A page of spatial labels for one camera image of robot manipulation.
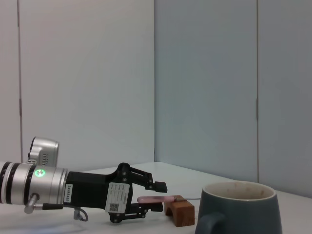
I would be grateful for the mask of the grey ceramic cup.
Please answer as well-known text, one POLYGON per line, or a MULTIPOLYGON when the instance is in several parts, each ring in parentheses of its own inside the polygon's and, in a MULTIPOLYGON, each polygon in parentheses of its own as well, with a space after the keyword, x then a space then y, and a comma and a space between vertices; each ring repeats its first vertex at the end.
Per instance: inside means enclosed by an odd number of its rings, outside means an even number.
POLYGON ((195 234, 282 234, 276 191, 247 181, 206 185, 195 234))

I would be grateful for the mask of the pink handled metal spoon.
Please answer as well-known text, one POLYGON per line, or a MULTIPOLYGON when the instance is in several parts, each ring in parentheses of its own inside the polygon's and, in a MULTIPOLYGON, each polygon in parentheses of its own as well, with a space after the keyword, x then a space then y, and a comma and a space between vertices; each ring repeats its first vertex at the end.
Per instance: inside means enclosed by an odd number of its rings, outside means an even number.
POLYGON ((200 198, 183 198, 177 195, 168 196, 140 196, 137 198, 137 202, 140 204, 148 203, 167 203, 167 202, 180 202, 187 200, 200 200, 200 198))

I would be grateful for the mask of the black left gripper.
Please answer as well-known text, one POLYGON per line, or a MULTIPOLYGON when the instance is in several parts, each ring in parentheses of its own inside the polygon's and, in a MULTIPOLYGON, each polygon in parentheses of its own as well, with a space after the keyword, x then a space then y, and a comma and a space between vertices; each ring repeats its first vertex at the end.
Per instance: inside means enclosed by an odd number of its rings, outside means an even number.
POLYGON ((113 223, 145 218, 148 211, 163 211, 162 203, 132 203, 133 183, 158 193, 168 191, 166 183, 154 181, 151 173, 121 163, 108 175, 69 172, 64 206, 103 209, 113 223))

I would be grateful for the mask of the dark arched wooden block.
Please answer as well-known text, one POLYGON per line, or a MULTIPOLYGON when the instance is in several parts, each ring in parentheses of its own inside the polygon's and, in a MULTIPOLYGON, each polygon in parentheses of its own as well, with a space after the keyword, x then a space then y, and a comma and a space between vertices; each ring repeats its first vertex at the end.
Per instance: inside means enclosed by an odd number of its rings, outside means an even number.
POLYGON ((195 225, 195 207, 180 195, 174 196, 175 201, 164 203, 164 213, 172 217, 176 227, 195 225))

